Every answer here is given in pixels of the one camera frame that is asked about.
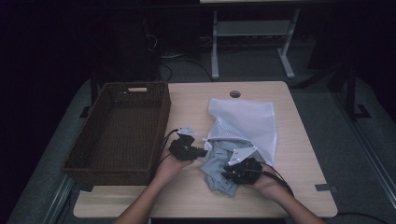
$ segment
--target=gray garment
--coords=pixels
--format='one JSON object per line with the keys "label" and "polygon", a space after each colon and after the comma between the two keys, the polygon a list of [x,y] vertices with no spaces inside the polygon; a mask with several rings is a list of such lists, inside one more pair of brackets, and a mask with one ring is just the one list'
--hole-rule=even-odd
{"label": "gray garment", "polygon": [[228,165],[228,161],[233,155],[235,148],[252,147],[249,141],[240,140],[216,140],[210,141],[212,150],[209,152],[207,161],[201,166],[201,170],[207,174],[205,179],[210,190],[219,190],[222,194],[235,196],[235,183],[227,180],[221,175],[224,172],[224,166]]}

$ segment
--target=brown wicker basket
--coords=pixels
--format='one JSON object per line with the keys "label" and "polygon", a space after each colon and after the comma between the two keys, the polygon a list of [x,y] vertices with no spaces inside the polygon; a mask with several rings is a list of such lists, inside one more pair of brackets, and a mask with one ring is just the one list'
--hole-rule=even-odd
{"label": "brown wicker basket", "polygon": [[107,83],[62,171],[80,185],[147,185],[170,106],[165,82]]}

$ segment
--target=person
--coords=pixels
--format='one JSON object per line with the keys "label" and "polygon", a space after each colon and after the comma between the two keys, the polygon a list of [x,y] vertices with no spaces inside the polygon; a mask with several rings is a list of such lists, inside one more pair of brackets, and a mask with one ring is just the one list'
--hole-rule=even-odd
{"label": "person", "polygon": [[[160,196],[162,189],[165,188],[165,186],[169,184],[184,167],[193,163],[193,161],[177,160],[172,154],[170,154],[168,149],[163,151],[162,158],[163,160],[160,163],[152,181],[143,190],[139,197],[137,197],[137,199],[129,205],[119,217],[116,218],[114,224],[147,224],[149,214]],[[274,175],[276,174],[275,171],[267,165],[262,164],[262,168],[264,171]],[[278,203],[297,224],[325,223],[290,195],[271,177],[261,175],[252,187],[263,197]]]}

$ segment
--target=person's left hand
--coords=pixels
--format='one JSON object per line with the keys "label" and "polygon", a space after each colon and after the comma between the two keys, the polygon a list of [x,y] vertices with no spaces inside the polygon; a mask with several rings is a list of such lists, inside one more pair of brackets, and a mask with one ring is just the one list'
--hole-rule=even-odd
{"label": "person's left hand", "polygon": [[175,158],[174,155],[170,154],[169,149],[165,149],[161,155],[161,160],[163,160],[154,176],[153,181],[158,181],[163,187],[172,181],[181,169],[192,164],[194,161],[180,161]]}

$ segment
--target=background table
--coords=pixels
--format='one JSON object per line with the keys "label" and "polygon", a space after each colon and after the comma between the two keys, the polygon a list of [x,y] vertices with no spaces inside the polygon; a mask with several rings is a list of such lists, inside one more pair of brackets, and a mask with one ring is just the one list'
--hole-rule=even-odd
{"label": "background table", "polygon": [[[209,99],[229,99],[230,91],[240,91],[240,99],[274,102],[278,142],[276,169],[288,181],[295,197],[320,217],[333,217],[337,209],[329,191],[317,191],[326,184],[304,125],[283,82],[222,82],[169,85],[172,106],[167,131],[189,126],[198,132],[194,144],[203,146],[214,120],[207,112]],[[209,190],[200,170],[200,161],[186,167],[160,196],[151,217],[286,217],[277,204],[264,199],[254,189],[240,186],[231,198]],[[117,217],[144,187],[102,186],[81,192],[76,217]]]}

